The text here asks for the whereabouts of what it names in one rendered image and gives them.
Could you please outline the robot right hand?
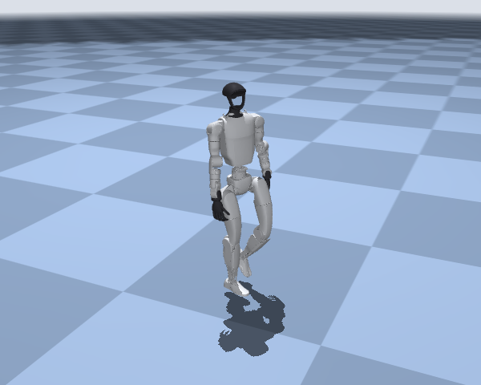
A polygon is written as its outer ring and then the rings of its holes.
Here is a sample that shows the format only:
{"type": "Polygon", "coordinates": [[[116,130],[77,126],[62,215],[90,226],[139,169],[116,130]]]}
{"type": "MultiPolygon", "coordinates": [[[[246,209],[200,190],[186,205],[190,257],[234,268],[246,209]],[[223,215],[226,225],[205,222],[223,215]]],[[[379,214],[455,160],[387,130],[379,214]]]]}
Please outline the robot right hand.
{"type": "Polygon", "coordinates": [[[223,207],[223,204],[220,202],[221,199],[222,199],[221,191],[218,190],[217,191],[217,198],[212,198],[212,201],[213,201],[213,204],[212,204],[213,217],[218,221],[228,221],[228,219],[226,219],[224,217],[223,211],[228,215],[230,215],[230,213],[227,212],[227,210],[223,207]]]}

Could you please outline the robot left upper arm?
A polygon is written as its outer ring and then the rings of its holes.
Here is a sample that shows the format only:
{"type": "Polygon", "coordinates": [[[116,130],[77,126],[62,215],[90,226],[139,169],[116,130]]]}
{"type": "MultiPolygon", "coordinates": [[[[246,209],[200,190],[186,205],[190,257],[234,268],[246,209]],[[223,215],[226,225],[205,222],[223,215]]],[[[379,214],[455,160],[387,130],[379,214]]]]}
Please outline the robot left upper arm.
{"type": "Polygon", "coordinates": [[[262,116],[256,113],[250,114],[255,119],[255,148],[258,153],[263,154],[269,148],[269,144],[263,140],[265,120],[262,116]]]}

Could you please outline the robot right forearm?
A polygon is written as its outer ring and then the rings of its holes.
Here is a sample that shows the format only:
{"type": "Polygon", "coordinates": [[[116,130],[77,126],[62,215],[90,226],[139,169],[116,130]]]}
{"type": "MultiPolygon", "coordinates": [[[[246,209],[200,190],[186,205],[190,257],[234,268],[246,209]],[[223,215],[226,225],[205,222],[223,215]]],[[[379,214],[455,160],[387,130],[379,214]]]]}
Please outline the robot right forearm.
{"type": "Polygon", "coordinates": [[[211,198],[217,198],[217,191],[220,190],[220,187],[221,187],[220,169],[212,168],[212,157],[211,156],[210,156],[210,159],[209,159],[209,174],[210,174],[209,187],[211,189],[210,196],[211,196],[211,198]]]}

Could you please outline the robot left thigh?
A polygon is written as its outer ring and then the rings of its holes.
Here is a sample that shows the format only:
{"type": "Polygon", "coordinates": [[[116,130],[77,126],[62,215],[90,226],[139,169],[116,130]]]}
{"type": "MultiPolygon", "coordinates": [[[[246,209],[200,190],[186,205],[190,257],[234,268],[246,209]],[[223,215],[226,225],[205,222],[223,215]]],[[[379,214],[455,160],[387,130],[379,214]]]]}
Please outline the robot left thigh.
{"type": "Polygon", "coordinates": [[[257,212],[259,225],[253,230],[253,234],[258,241],[269,238],[273,223],[273,207],[269,187],[266,181],[258,176],[252,177],[252,188],[249,190],[254,193],[254,205],[257,212]]]}

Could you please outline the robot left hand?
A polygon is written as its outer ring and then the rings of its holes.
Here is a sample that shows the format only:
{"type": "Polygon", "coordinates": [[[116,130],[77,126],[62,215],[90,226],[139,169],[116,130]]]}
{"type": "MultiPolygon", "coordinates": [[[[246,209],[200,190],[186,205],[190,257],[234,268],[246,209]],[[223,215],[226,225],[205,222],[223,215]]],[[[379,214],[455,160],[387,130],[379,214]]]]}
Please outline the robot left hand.
{"type": "Polygon", "coordinates": [[[272,176],[270,176],[270,171],[266,171],[266,172],[265,172],[265,175],[263,175],[263,178],[265,179],[265,181],[266,181],[269,189],[270,189],[270,178],[271,178],[271,177],[272,177],[272,176]]]}

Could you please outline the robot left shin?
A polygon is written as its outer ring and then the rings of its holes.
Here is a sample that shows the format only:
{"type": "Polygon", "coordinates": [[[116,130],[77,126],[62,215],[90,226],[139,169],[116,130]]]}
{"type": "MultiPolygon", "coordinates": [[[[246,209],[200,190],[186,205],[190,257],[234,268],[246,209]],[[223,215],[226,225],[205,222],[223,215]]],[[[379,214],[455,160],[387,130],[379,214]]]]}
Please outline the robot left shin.
{"type": "MultiPolygon", "coordinates": [[[[270,235],[269,235],[270,236],[270,235]]],[[[271,239],[271,238],[270,238],[271,239]]],[[[256,237],[253,235],[250,236],[248,239],[247,245],[243,252],[241,253],[240,257],[242,260],[248,259],[248,256],[252,255],[256,251],[258,251],[261,247],[263,247],[270,239],[266,239],[263,241],[258,241],[256,237]],[[248,254],[248,255],[247,255],[248,254]],[[245,257],[243,257],[245,256],[245,257]]]]}

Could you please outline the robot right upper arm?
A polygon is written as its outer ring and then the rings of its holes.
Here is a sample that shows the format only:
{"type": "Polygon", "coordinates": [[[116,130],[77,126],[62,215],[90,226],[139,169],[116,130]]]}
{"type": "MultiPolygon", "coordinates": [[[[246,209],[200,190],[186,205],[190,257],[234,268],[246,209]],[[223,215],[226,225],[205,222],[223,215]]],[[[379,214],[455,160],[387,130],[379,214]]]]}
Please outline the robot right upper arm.
{"type": "Polygon", "coordinates": [[[223,131],[223,120],[217,120],[210,123],[206,132],[208,134],[208,149],[210,156],[212,157],[212,167],[220,168],[223,165],[223,156],[219,155],[220,152],[220,134],[223,131]]]}

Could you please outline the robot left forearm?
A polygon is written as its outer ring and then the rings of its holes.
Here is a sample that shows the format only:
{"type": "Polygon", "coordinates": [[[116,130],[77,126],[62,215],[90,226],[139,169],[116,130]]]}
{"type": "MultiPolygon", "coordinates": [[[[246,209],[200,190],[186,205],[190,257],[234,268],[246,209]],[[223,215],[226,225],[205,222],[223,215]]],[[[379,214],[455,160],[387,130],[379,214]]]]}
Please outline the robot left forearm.
{"type": "Polygon", "coordinates": [[[263,175],[265,175],[265,172],[266,171],[270,171],[270,176],[272,174],[272,171],[271,169],[269,168],[270,167],[270,163],[269,163],[269,149],[266,150],[265,153],[263,154],[260,154],[260,153],[257,153],[257,156],[259,158],[259,161],[260,161],[260,166],[261,166],[261,172],[263,175]]]}

